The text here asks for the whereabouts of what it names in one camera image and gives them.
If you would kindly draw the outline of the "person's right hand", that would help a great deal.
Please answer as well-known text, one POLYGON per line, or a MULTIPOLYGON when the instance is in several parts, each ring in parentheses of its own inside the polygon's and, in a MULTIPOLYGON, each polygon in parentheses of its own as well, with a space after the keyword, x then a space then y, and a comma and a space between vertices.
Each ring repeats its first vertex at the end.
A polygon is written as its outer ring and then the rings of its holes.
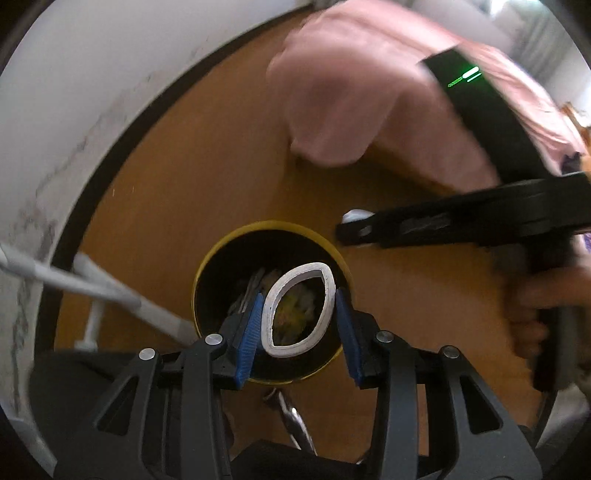
POLYGON ((578 363, 590 363, 590 268, 585 265, 548 271, 508 288, 504 315, 513 351, 518 357, 533 359, 548 335, 548 328, 537 320, 537 313, 564 306, 584 310, 577 347, 578 363))

